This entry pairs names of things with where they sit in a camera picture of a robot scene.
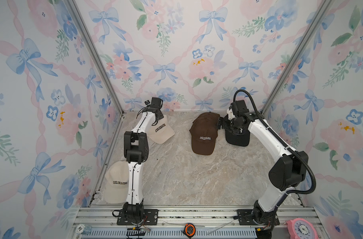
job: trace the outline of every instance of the wall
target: wall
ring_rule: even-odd
[[[63,2],[0,1],[0,238],[66,237],[115,116]]]
[[[226,110],[240,88],[261,108],[320,2],[76,0],[122,107],[166,111]]]
[[[303,196],[332,239],[363,238],[363,0],[335,0],[269,109],[280,136],[309,155]],[[310,187],[310,179],[299,186]]]

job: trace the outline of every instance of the wire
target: wire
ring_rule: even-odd
[[[312,171],[312,169],[309,167],[309,165],[299,156],[299,154],[296,152],[296,151],[294,151],[294,150],[292,150],[291,148],[290,148],[290,146],[289,145],[287,145],[286,143],[285,143],[285,141],[283,140],[283,139],[281,139],[280,138],[280,136],[278,136],[278,134],[276,134],[275,133],[275,131],[274,130],[272,130],[269,126],[268,126],[268,124],[267,123],[265,123],[265,121],[263,120],[263,118],[261,118],[261,116],[260,116],[260,113],[257,111],[257,107],[256,107],[256,104],[255,104],[255,102],[253,101],[253,98],[252,98],[252,96],[251,96],[251,94],[249,93],[249,92],[247,92],[247,91],[245,91],[245,90],[243,90],[243,89],[239,89],[239,90],[237,90],[236,92],[235,92],[235,95],[233,96],[233,102],[235,102],[236,101],[236,95],[237,95],[237,93],[239,93],[239,92],[244,92],[244,93],[246,93],[247,95],[248,95],[248,97],[249,97],[249,99],[251,100],[251,103],[252,103],[252,106],[253,106],[253,109],[255,110],[255,113],[256,113],[256,115],[257,115],[257,117],[260,119],[260,121],[261,121],[261,123],[265,126],[265,128],[267,128],[268,129],[268,131],[291,153],[291,154],[293,154],[293,156],[296,158],[296,159],[298,159],[299,161],[300,161],[300,163],[302,163],[303,165],[304,165],[304,167],[306,168],[306,170],[308,171],[308,174],[309,174],[309,176],[310,176],[310,179],[311,179],[311,181],[312,181],[312,185],[310,186],[310,188],[308,189],[308,190],[306,190],[306,191],[301,191],[301,190],[289,190],[289,191],[287,191],[285,194],[286,195],[288,195],[288,194],[291,194],[291,193],[297,193],[297,194],[311,194],[311,193],[313,193],[314,192],[314,190],[316,189],[316,178],[315,178],[315,176],[314,176],[314,174],[313,174],[313,171]]]

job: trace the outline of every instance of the metal mounting plate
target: metal mounting plate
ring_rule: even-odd
[[[252,214],[253,209],[238,209],[237,211],[237,215],[239,216],[246,216],[246,215],[250,215]],[[248,219],[248,218],[240,218],[239,219],[239,224],[240,226],[250,226],[250,225],[257,225],[253,220]],[[276,215],[276,220],[275,220],[275,226],[280,225],[280,221]]]
[[[158,220],[158,213],[159,210],[158,209],[145,209],[144,210],[144,218],[146,218],[146,221],[144,222],[144,224],[146,226],[155,226],[157,224],[157,220]],[[133,226],[133,224],[129,221],[125,221],[122,217],[122,211],[119,211],[119,216],[118,216],[118,220],[117,220],[117,225],[118,226]]]

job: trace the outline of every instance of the black baseball cap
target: black baseball cap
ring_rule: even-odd
[[[217,121],[220,115],[206,112],[199,115],[189,130],[192,151],[198,155],[211,155],[217,138]]]

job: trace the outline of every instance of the tape measure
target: tape measure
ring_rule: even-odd
[[[196,233],[196,227],[192,223],[185,224],[183,234],[189,238],[193,237]]]

